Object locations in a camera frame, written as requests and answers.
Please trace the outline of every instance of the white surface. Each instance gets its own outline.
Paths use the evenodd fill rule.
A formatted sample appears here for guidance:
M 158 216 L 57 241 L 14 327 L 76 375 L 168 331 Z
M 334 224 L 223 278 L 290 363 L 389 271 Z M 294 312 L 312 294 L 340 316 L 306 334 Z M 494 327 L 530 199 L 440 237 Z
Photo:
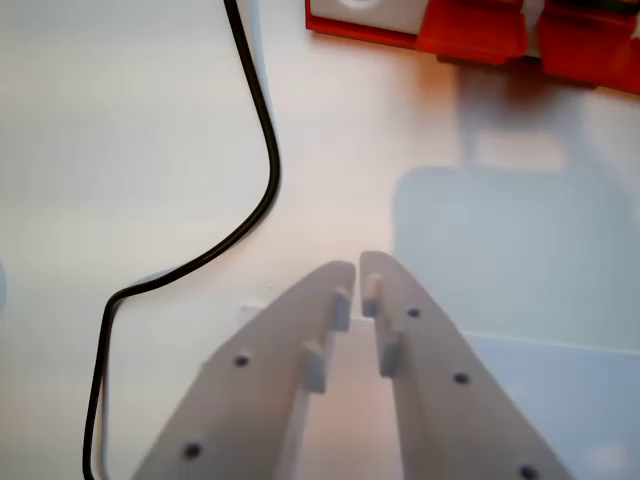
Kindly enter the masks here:
M 418 167 L 527 175 L 586 150 L 638 218 L 637 97 L 315 35 L 302 1 L 265 5 L 282 192 L 233 252 L 120 310 L 113 480 L 135 468 L 241 303 L 365 249 L 429 275 L 419 250 L 394 244 L 397 183 Z M 75 479 L 106 299 L 234 228 L 262 194 L 266 152 L 221 2 L 0 0 L 0 71 L 0 476 Z M 486 155 L 473 154 L 479 136 Z M 424 205 L 410 208 L 419 219 Z M 451 262 L 441 287 L 465 272 Z M 501 328 L 527 331 L 517 318 Z M 579 319 L 536 336 L 559 329 L 575 340 Z M 637 346 L 636 334 L 608 343 Z
M 428 0 L 311 0 L 317 17 L 417 35 Z

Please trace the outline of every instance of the white table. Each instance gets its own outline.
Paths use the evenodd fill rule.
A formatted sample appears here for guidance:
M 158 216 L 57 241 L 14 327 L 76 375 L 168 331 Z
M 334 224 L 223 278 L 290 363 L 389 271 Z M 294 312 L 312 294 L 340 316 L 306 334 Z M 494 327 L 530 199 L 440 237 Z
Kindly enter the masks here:
M 534 267 L 547 257 L 504 253 L 505 245 L 521 243 L 482 234 L 499 232 L 500 219 L 519 218 L 517 209 L 499 218 L 474 211 L 480 220 L 465 223 L 464 208 L 455 210 L 451 200 L 485 205 L 478 198 L 487 184 L 474 181 L 492 172 L 577 178 L 571 168 L 588 156 L 597 166 L 588 178 L 606 179 L 613 197 L 605 197 L 613 200 L 605 205 L 614 208 L 598 210 L 600 197 L 593 197 L 600 216 L 589 225 L 611 215 L 626 219 L 623 227 L 602 228 L 624 240 L 613 242 L 616 251 L 633 252 L 640 248 L 633 243 L 640 218 L 637 97 L 311 34 L 301 0 L 264 1 L 262 14 L 284 170 L 280 198 L 232 252 L 120 310 L 112 345 L 114 480 L 135 469 L 199 362 L 235 330 L 241 304 L 269 302 L 315 266 L 356 261 L 365 249 L 396 254 L 465 330 L 640 347 L 629 310 L 586 327 L 569 317 L 532 325 L 510 317 L 526 289 L 513 298 L 505 291 L 508 308 L 496 310 L 501 303 L 492 295 L 513 275 L 509 258 L 539 280 L 544 272 Z M 0 0 L 0 71 L 0 476 L 80 478 L 106 299 L 234 228 L 262 194 L 266 151 L 221 2 Z M 465 178 L 446 179 L 452 188 L 434 196 L 430 169 Z M 473 188 L 464 188 L 467 181 Z M 507 205 L 535 188 L 519 185 L 515 193 L 505 187 Z M 592 184 L 572 185 L 584 193 Z M 439 237 L 429 234 L 438 199 L 447 207 Z M 542 218 L 536 225 L 549 227 Z M 487 280 L 491 269 L 478 258 L 494 241 L 493 260 L 502 267 Z M 463 248 L 469 245 L 478 248 Z M 603 258 L 624 264 L 624 257 Z M 479 279 L 481 295 L 458 302 Z M 456 285 L 464 290 L 452 290 Z M 624 301 L 638 287 L 629 288 Z M 474 311 L 481 312 L 477 320 Z

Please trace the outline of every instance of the red object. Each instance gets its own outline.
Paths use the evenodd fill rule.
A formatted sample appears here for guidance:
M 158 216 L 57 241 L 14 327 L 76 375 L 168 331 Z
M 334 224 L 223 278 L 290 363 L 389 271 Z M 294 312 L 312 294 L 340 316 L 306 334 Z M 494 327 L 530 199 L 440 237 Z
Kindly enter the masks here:
M 418 35 L 311 14 L 309 30 L 493 65 L 517 64 L 527 50 L 523 0 L 431 0 Z M 547 0 L 538 21 L 541 68 L 551 75 L 640 94 L 636 17 Z
M 545 72 L 640 93 L 636 17 L 547 2 L 538 22 Z
M 522 3 L 431 0 L 416 48 L 494 65 L 521 57 L 528 45 Z

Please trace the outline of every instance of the light blue surface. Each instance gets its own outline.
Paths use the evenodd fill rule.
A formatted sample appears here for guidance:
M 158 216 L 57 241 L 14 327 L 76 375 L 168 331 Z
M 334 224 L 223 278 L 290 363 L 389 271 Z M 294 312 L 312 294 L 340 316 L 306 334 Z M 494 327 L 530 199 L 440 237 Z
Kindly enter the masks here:
M 396 257 L 463 330 L 640 348 L 640 234 L 606 172 L 428 168 L 395 198 Z
M 594 130 L 580 89 L 458 77 L 460 161 L 400 179 L 394 256 L 462 330 L 640 349 L 635 100 Z
M 466 338 L 576 479 L 640 478 L 640 355 Z

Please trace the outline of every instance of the black cable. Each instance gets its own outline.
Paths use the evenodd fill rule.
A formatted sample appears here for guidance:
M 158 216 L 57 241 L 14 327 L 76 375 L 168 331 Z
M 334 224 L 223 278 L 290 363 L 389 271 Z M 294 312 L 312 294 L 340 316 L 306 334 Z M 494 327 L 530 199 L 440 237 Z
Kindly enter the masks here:
M 91 469 L 93 430 L 95 427 L 96 412 L 100 397 L 100 387 L 104 378 L 109 353 L 111 327 L 113 326 L 113 320 L 122 301 L 128 297 L 140 295 L 141 293 L 150 292 L 160 287 L 164 287 L 165 285 L 169 285 L 170 283 L 173 283 L 185 275 L 188 275 L 189 273 L 206 265 L 229 250 L 233 245 L 242 240 L 244 236 L 250 233 L 262 221 L 262 219 L 264 219 L 264 217 L 269 213 L 269 210 L 271 209 L 278 194 L 278 187 L 280 185 L 280 154 L 278 152 L 278 144 L 273 124 L 271 123 L 271 118 L 269 116 L 269 110 L 260 87 L 260 81 L 258 80 L 258 74 L 256 73 L 256 68 L 251 57 L 251 52 L 247 43 L 247 37 L 244 33 L 236 0 L 224 0 L 224 6 L 227 11 L 229 26 L 233 33 L 233 39 L 235 40 L 236 47 L 238 49 L 238 55 L 242 62 L 242 68 L 249 85 L 249 90 L 251 91 L 251 96 L 253 97 L 253 103 L 258 113 L 262 132 L 267 144 L 267 153 L 269 155 L 269 181 L 267 183 L 267 188 L 260 199 L 258 206 L 253 210 L 253 212 L 251 212 L 251 214 L 233 232 L 231 232 L 215 247 L 175 270 L 162 275 L 161 277 L 123 288 L 122 290 L 114 293 L 107 301 L 102 315 L 100 336 L 98 338 L 98 350 L 96 352 L 96 363 L 93 369 L 91 393 L 89 394 L 87 419 L 84 425 L 82 473 L 86 480 L 95 480 Z

